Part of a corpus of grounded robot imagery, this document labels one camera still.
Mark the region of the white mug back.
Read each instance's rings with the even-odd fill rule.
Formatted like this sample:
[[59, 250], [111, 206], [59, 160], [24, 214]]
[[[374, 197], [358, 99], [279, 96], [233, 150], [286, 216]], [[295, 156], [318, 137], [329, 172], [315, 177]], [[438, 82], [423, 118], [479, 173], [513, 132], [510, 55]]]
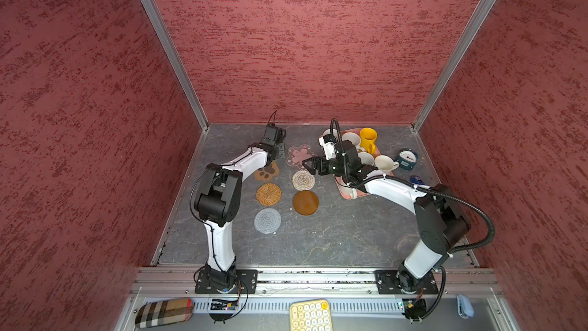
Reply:
[[361, 137], [357, 133], [347, 132], [342, 135], [344, 141], [349, 141], [357, 150], [362, 151]]

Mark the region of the blue mug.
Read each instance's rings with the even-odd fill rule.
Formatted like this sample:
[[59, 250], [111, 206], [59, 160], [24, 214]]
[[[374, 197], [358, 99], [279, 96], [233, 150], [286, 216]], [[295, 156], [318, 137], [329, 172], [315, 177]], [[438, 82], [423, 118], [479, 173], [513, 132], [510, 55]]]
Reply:
[[358, 157], [361, 160], [361, 163], [367, 166], [375, 166], [375, 158], [370, 153], [360, 152], [358, 153]]

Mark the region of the pink flower coaster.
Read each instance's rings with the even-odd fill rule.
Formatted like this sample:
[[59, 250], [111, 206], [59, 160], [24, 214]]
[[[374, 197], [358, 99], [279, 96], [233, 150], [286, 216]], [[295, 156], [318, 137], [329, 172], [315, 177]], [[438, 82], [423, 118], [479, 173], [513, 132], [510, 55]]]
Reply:
[[292, 168], [304, 170], [303, 162], [315, 156], [316, 154], [308, 145], [291, 146], [287, 150], [286, 164]]

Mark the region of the paw print cork coaster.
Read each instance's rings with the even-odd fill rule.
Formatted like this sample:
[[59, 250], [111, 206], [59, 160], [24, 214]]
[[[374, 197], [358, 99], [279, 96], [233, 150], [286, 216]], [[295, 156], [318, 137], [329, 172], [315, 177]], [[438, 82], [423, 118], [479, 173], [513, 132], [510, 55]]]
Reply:
[[261, 182], [270, 182], [280, 174], [280, 169], [276, 161], [255, 171], [254, 178]]

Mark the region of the beige woven round coaster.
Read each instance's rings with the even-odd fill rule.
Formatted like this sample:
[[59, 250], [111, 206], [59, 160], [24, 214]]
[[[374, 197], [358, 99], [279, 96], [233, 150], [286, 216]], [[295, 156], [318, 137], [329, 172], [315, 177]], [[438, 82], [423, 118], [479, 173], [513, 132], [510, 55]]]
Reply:
[[292, 185], [298, 191], [311, 190], [315, 185], [315, 177], [307, 171], [298, 171], [292, 177]]

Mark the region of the brown wooden round coaster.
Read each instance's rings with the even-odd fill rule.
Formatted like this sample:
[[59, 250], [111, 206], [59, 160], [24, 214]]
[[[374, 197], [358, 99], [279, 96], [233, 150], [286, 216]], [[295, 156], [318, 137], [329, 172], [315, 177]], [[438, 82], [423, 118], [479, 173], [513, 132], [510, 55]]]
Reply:
[[292, 206], [300, 215], [312, 215], [318, 210], [319, 198], [312, 191], [300, 191], [294, 195]]

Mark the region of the grey round coaster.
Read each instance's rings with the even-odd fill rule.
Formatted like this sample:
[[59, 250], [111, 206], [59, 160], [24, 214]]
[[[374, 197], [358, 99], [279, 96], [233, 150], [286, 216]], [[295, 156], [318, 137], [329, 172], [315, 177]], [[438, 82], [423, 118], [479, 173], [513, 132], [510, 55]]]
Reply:
[[262, 234], [275, 233], [281, 225], [281, 214], [274, 208], [259, 211], [254, 218], [254, 228]]

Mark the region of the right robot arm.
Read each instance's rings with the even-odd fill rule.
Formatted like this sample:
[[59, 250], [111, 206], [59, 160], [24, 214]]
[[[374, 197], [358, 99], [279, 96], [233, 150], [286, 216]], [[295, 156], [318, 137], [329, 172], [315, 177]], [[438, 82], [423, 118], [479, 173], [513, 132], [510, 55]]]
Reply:
[[[413, 184], [362, 163], [352, 143], [342, 139], [337, 119], [331, 120], [329, 133], [320, 137], [319, 144], [324, 156], [303, 161], [310, 174], [340, 177], [347, 187], [387, 199], [415, 215], [420, 240], [398, 268], [394, 286], [401, 292], [419, 292], [430, 272], [439, 271], [454, 253], [484, 247], [494, 239], [496, 227], [490, 217], [475, 205], [453, 196], [445, 185]], [[478, 242], [457, 245], [471, 228], [463, 207], [482, 218], [488, 233]]]

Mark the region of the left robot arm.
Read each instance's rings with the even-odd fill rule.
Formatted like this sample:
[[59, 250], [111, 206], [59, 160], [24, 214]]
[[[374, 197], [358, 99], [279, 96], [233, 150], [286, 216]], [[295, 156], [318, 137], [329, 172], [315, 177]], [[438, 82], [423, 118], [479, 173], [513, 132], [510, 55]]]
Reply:
[[207, 165], [193, 188], [190, 212], [205, 226], [208, 241], [203, 271], [219, 291], [229, 291], [238, 282], [232, 221], [240, 208], [243, 181], [278, 159], [285, 139], [286, 130], [267, 124], [260, 142], [229, 162]]

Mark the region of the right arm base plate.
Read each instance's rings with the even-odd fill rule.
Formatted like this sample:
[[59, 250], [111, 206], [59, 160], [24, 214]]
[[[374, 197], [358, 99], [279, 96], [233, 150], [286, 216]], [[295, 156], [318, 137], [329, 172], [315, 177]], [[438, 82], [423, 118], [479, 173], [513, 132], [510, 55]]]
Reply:
[[399, 295], [433, 295], [438, 294], [438, 287], [433, 271], [417, 279], [408, 271], [375, 271], [375, 283], [379, 294]]

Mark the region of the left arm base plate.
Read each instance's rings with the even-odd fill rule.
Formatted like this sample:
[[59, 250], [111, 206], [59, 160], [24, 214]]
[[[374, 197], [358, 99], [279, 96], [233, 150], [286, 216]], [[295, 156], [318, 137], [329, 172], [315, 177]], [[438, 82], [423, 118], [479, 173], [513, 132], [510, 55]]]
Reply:
[[257, 288], [257, 270], [229, 270], [226, 273], [205, 268], [198, 273], [194, 286], [196, 294], [254, 294]]

